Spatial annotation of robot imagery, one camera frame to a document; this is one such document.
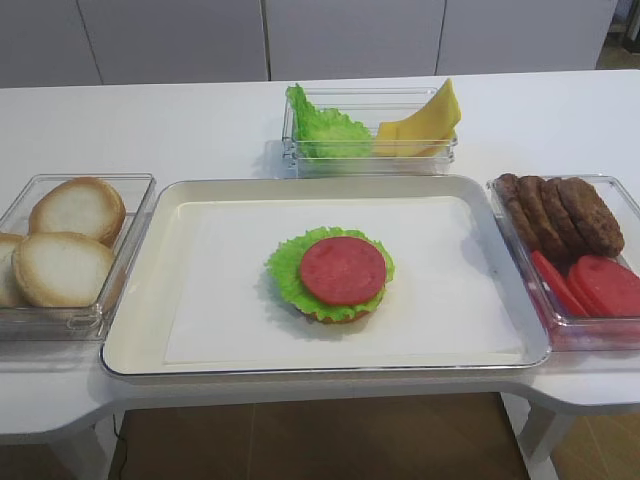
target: serving tray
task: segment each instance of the serving tray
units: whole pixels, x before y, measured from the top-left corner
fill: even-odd
[[[396,264],[378,310],[310,322],[264,266],[319,226],[359,229]],[[482,187],[459,176],[191,181],[156,206],[104,365],[123,376],[523,368],[549,341]]]

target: cheese slice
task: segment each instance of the cheese slice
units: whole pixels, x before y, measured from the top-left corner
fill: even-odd
[[[410,117],[397,122],[380,123],[375,151],[385,154],[393,151],[393,156],[396,157],[426,156],[425,153],[433,151],[437,153],[441,146],[425,148],[422,143],[453,138],[454,127],[461,117],[453,82],[449,78],[431,100]],[[389,142],[394,141],[397,143],[392,149]]]
[[[377,157],[395,157],[398,139],[398,122],[381,122],[373,144],[373,154]]]

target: brown meat patty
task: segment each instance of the brown meat patty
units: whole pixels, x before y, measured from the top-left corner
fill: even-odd
[[[573,224],[571,216],[562,205],[562,200],[560,200],[560,194],[558,193],[558,184],[561,181],[560,178],[552,178],[542,182],[540,184],[540,197],[551,225],[569,248],[571,256],[579,257],[589,253],[591,249],[587,246],[584,238],[582,238],[582,235]]]
[[[596,189],[575,177],[562,180],[557,188],[562,205],[591,250],[605,257],[617,257],[624,248],[624,237]]]
[[[518,199],[518,177],[512,173],[500,175],[495,182],[496,192],[502,199],[509,215],[511,215],[512,223],[516,232],[524,244],[531,250],[540,250],[540,240],[531,228],[531,224],[527,216],[522,210],[520,200]]]
[[[569,250],[560,235],[551,225],[547,212],[542,205],[540,186],[544,180],[536,176],[520,177],[518,180],[518,198],[529,224],[540,240],[542,253],[549,260],[566,260]]]

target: cabinet door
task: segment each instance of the cabinet door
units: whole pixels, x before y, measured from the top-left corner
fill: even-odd
[[[433,75],[444,0],[265,0],[271,78]]]
[[[439,75],[595,68],[615,0],[448,0]]]
[[[260,0],[79,0],[107,84],[266,80]]]
[[[74,0],[0,1],[0,87],[99,83]]]

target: tile floor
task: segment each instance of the tile floor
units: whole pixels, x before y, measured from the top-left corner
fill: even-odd
[[[640,56],[609,38],[598,68]],[[109,480],[528,478],[493,394],[141,410],[122,435]],[[640,414],[579,418],[553,460],[561,480],[640,480]],[[5,478],[72,480],[41,445],[0,447]]]
[[[122,434],[124,480],[527,478],[493,394],[138,411]]]

